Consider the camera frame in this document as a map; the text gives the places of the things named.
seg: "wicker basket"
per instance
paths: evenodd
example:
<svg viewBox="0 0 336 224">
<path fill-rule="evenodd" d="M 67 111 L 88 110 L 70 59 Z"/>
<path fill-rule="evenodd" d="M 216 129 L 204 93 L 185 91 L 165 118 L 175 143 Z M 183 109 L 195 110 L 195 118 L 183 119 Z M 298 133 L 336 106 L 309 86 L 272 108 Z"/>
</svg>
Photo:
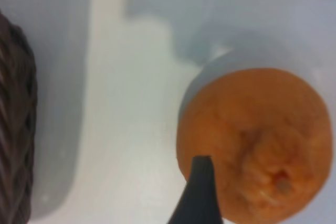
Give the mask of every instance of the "wicker basket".
<svg viewBox="0 0 336 224">
<path fill-rule="evenodd" d="M 26 224 L 33 185 L 37 81 L 21 29 L 0 13 L 0 224 Z"/>
</svg>

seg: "dark brown woven object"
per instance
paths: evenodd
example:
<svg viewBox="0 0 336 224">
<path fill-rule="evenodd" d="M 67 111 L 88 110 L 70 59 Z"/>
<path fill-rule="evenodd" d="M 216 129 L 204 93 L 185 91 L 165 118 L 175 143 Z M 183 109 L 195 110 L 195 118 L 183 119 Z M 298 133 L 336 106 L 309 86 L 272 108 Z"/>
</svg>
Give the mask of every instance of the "dark brown woven object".
<svg viewBox="0 0 336 224">
<path fill-rule="evenodd" d="M 0 224 L 26 224 L 33 185 L 37 82 L 21 29 L 0 13 Z"/>
</svg>

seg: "white surface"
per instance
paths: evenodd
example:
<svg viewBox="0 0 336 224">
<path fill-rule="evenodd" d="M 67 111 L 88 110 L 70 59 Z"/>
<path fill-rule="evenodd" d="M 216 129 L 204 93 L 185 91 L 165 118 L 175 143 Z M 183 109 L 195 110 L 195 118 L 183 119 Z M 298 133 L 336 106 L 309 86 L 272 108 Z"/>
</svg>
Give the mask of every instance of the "white surface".
<svg viewBox="0 0 336 224">
<path fill-rule="evenodd" d="M 304 77 L 336 116 L 335 0 L 0 0 L 0 7 L 26 31 L 39 71 L 33 224 L 166 223 L 185 184 L 175 159 L 178 110 L 218 48 L 242 52 L 232 70 L 274 66 Z M 334 223 L 335 180 L 333 171 L 287 223 Z"/>
</svg>

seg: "black object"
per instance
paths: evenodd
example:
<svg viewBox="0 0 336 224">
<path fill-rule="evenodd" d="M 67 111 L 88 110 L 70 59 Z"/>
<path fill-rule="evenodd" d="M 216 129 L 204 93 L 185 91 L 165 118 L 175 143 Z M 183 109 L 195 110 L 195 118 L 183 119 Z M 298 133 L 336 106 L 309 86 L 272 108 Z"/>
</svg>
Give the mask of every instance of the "black object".
<svg viewBox="0 0 336 224">
<path fill-rule="evenodd" d="M 193 158 L 189 181 L 169 224 L 223 224 L 217 203 L 214 166 L 208 156 Z"/>
<path fill-rule="evenodd" d="M 33 51 L 0 12 L 0 224 L 30 218 L 36 105 Z"/>
</svg>

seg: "orange fruit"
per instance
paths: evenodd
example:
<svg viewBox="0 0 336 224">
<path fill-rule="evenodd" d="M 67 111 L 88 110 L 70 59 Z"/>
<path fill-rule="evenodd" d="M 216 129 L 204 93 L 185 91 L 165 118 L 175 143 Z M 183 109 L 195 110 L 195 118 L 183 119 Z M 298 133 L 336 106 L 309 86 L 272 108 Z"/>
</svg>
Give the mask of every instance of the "orange fruit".
<svg viewBox="0 0 336 224">
<path fill-rule="evenodd" d="M 187 180 L 194 156 L 212 157 L 224 218 L 273 224 L 303 209 L 327 180 L 331 123 L 321 97 L 300 78 L 248 69 L 194 97 L 181 117 L 176 149 Z"/>
</svg>

